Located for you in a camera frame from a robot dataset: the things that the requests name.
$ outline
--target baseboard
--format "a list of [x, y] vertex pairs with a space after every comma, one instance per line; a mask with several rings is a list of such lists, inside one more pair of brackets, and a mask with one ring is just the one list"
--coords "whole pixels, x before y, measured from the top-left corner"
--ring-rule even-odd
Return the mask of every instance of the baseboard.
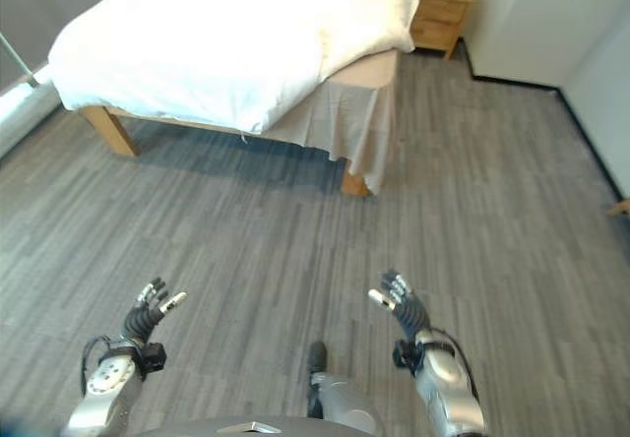
[[558, 88], [557, 91], [558, 91], [558, 98], [564, 105], [564, 108], [566, 109], [566, 111], [571, 116], [573, 125], [575, 126], [575, 129], [580, 134], [582, 141], [586, 144], [586, 146], [591, 151], [591, 155], [593, 156], [595, 163], [598, 165], [599, 171], [601, 171], [601, 175], [608, 183], [608, 186], [610, 186], [610, 189], [612, 190], [612, 194], [614, 194], [614, 197], [617, 199], [617, 201], [621, 201], [623, 199], [623, 194], [621, 193], [621, 190], [619, 189], [619, 186], [617, 185], [616, 181], [612, 177], [612, 174], [610, 174], [610, 171], [608, 171], [608, 168], [606, 167], [605, 162], [603, 161], [603, 159], [601, 159], [601, 156], [599, 156], [598, 149], [595, 148], [595, 146], [593, 145], [593, 142], [591, 141], [591, 138], [589, 137], [587, 132], [584, 130], [584, 126], [582, 125], [582, 123], [580, 122], [580, 119], [578, 118], [577, 114], [573, 110], [573, 107], [569, 103], [569, 100], [567, 99], [566, 95], [564, 95], [564, 92], [560, 88]]
[[582, 125], [582, 122], [580, 122], [579, 117], [577, 116], [577, 114], [573, 110], [573, 107], [571, 107], [571, 104], [569, 103], [569, 100], [564, 95], [564, 92], [562, 91], [562, 89], [560, 89], [560, 88], [558, 88], [556, 86], [540, 85], [540, 84], [537, 84], [537, 83], [528, 83], [528, 82], [525, 82], [525, 81], [508, 80], [508, 79], [504, 79], [504, 78], [493, 78], [493, 77], [489, 77], [489, 76], [478, 76], [478, 75], [476, 75], [474, 73], [473, 62], [471, 61], [471, 56], [469, 54], [469, 48], [466, 45], [466, 41], [462, 37], [460, 37], [459, 38], [459, 43], [462, 45], [462, 48], [464, 49], [464, 55], [466, 57], [466, 61], [467, 61], [468, 66], [469, 66], [469, 72], [471, 73], [471, 78], [472, 79], [474, 79], [476, 81], [484, 81], [484, 82], [488, 82], [488, 83], [500, 83], [500, 84], [503, 84], [503, 85], [512, 85], [512, 86], [519, 86], [519, 87], [522, 87], [522, 88], [532, 88], [532, 89], [535, 89], [535, 90], [544, 90], [544, 91], [554, 91], [554, 92], [556, 92], [558, 94], [558, 98], [560, 99], [560, 102], [562, 103], [562, 105], [564, 105], [565, 110], [569, 114], [570, 119], [573, 122], [573, 126], [575, 127], [576, 131], [580, 135], [580, 138], [582, 139], [584, 144], [589, 148], [589, 151], [591, 152], [593, 160], [595, 161], [596, 165], [598, 166], [598, 169], [599, 169], [599, 172], [601, 173], [601, 176], [603, 176], [603, 179], [606, 180], [606, 183], [610, 187], [610, 190], [612, 191], [612, 194], [614, 195], [614, 197], [616, 198], [617, 201], [621, 201], [623, 199], [623, 194], [621, 193], [621, 190], [619, 189], [619, 186], [617, 185], [616, 181], [614, 180], [614, 178], [610, 174], [610, 171], [608, 170], [607, 166], [605, 165], [603, 159], [601, 159], [601, 156], [599, 155], [598, 149], [596, 149], [595, 145], [593, 145], [593, 142], [591, 141], [591, 138], [589, 137], [587, 132], [584, 130], [584, 126]]

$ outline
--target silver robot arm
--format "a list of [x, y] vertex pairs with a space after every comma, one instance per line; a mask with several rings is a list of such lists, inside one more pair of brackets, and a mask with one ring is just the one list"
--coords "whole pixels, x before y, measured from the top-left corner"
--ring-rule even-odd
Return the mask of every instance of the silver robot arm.
[[84, 398], [63, 429], [63, 437], [113, 437], [124, 433], [142, 382], [148, 373], [161, 370], [166, 361], [161, 344], [149, 343], [149, 337], [159, 321], [186, 298], [186, 293], [180, 292], [160, 305], [168, 296], [166, 291], [159, 292], [164, 286], [157, 279], [143, 288], [125, 318], [118, 341], [98, 338], [107, 343], [108, 351], [87, 383], [85, 361], [96, 341], [86, 345], [82, 363]]
[[394, 361], [414, 377], [435, 435], [486, 436], [473, 376], [457, 342], [431, 327], [426, 309], [401, 275], [388, 272], [382, 285], [385, 292], [371, 289], [369, 297], [394, 314], [403, 327], [407, 340], [397, 342]]

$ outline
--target floor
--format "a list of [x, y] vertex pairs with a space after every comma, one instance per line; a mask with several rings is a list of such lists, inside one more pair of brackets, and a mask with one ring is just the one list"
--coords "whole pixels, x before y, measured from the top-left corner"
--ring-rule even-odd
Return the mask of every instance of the floor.
[[405, 55], [382, 195], [339, 193], [315, 150], [126, 121], [110, 153], [63, 110], [0, 167], [0, 409], [63, 425], [93, 335], [117, 334], [156, 276], [187, 302], [156, 330], [168, 362], [130, 432], [241, 413], [302, 415], [323, 339], [390, 436], [429, 435], [401, 332], [368, 303], [390, 267], [456, 335], [492, 434], [627, 435], [630, 225], [553, 93], [475, 82]]

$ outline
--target bed frame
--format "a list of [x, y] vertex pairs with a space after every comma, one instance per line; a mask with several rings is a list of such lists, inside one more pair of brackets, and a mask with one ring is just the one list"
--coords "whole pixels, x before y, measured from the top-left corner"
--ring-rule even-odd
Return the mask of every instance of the bed frame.
[[[198, 124], [195, 122], [184, 122], [175, 119], [165, 119], [158, 117], [138, 117], [134, 114], [130, 114], [121, 109], [114, 107], [103, 106], [91, 106], [85, 107], [81, 110], [82, 115], [92, 124], [100, 136], [105, 140], [109, 147], [117, 154], [125, 156], [137, 156], [140, 151], [134, 144], [131, 137], [118, 120], [118, 116], [129, 117], [143, 120], [155, 120], [156, 122], [162, 122], [165, 124], [183, 125], [187, 127], [196, 127], [205, 130], [215, 130], [218, 132], [225, 132], [229, 134], [240, 135], [240, 132], [226, 127], [217, 127], [206, 124]], [[252, 137], [258, 137], [267, 140], [276, 140], [271, 137], [263, 135], [251, 135]], [[369, 190], [365, 185], [365, 180], [360, 174], [349, 173], [350, 161], [346, 161], [346, 171], [342, 180], [342, 192], [347, 195], [365, 197], [369, 194]]]

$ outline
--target wooden nightstand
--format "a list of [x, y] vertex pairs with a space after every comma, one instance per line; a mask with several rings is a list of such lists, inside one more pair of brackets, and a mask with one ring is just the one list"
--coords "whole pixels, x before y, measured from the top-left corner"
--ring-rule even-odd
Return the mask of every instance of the wooden nightstand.
[[415, 46], [443, 50], [444, 59], [448, 60], [472, 2], [474, 0], [420, 0], [411, 23]]

